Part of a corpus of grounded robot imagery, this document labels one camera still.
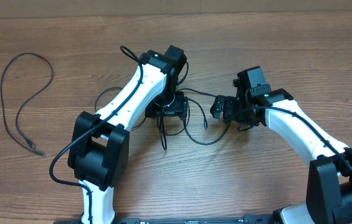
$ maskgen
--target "wood grain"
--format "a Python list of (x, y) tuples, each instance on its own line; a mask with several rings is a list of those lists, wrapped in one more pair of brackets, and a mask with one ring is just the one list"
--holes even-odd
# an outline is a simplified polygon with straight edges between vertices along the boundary
[(0, 0), (0, 19), (352, 10), (352, 0)]
[[(0, 20), (1, 72), (23, 52), (35, 52), (54, 66), (46, 91), (27, 104), (19, 124), (47, 157), (19, 147), (5, 132), (0, 104), (0, 223), (52, 223), (82, 213), (81, 190), (53, 182), (48, 168), (69, 143), (76, 117), (93, 112), (95, 97), (124, 86), (136, 64), (118, 49), (137, 55), (185, 50), (191, 69), (183, 87), (235, 95), (236, 73), (262, 66), (274, 89), (284, 88), (332, 136), (352, 146), (352, 12), (278, 12), (188, 16), (76, 17)], [(11, 131), (18, 107), (49, 80), (49, 67), (24, 56), (4, 79), (4, 102)], [(103, 106), (115, 92), (99, 102)], [(186, 92), (208, 117), (213, 99)], [(192, 106), (191, 133), (204, 141), (223, 130), (221, 121)], [(181, 128), (166, 120), (166, 130)], [(168, 138), (164, 152), (147, 121), (131, 133), (129, 166), (115, 189), (119, 217), (240, 217), (269, 213), (304, 201), (308, 170), (276, 133), (263, 126), (200, 146), (185, 133)], [(55, 167), (75, 180), (65, 156)]]

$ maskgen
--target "beige wall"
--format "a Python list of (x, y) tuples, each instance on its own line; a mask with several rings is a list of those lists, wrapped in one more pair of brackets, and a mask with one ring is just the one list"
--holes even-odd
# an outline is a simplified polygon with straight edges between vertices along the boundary
[(0, 0), (0, 18), (352, 10), (352, 0)]

